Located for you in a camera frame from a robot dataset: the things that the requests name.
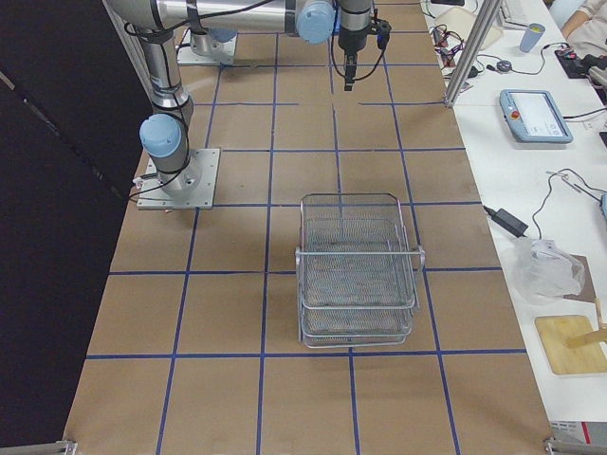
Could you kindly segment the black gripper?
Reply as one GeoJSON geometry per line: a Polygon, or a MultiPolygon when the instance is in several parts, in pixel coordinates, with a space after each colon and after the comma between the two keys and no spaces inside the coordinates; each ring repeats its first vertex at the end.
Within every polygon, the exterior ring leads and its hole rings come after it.
{"type": "Polygon", "coordinates": [[[344,90],[351,91],[356,82],[357,55],[366,46],[367,36],[377,37],[377,48],[384,51],[390,41],[392,27],[386,20],[370,12],[342,12],[338,44],[344,51],[344,90]]]}

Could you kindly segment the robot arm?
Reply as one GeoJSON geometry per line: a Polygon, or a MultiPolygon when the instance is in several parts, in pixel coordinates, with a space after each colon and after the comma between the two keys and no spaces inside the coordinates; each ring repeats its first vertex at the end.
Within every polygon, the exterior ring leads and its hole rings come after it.
{"type": "Polygon", "coordinates": [[[213,46],[232,42],[240,31],[283,32],[317,45],[337,38],[344,52],[339,74],[345,90],[360,77],[358,54],[368,36],[385,50],[390,24],[370,1],[111,1],[109,8],[138,40],[151,83],[153,114],[139,138],[155,166],[150,188],[135,193],[150,209],[212,207],[220,153],[189,143],[193,99],[183,86],[175,30],[188,27],[194,54],[216,58],[213,46]]]}

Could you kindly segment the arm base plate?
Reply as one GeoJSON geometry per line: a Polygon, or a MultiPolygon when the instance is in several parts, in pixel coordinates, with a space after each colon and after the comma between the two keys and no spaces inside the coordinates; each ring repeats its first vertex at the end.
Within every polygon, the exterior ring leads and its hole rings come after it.
{"type": "Polygon", "coordinates": [[[171,177],[163,174],[157,179],[156,165],[148,158],[145,179],[137,196],[139,209],[211,209],[213,207],[220,150],[190,149],[190,163],[169,185],[157,189],[171,177]]]}
{"type": "Polygon", "coordinates": [[[187,30],[177,49],[181,66],[233,65],[236,50],[235,30],[211,29],[206,34],[187,30]]]}

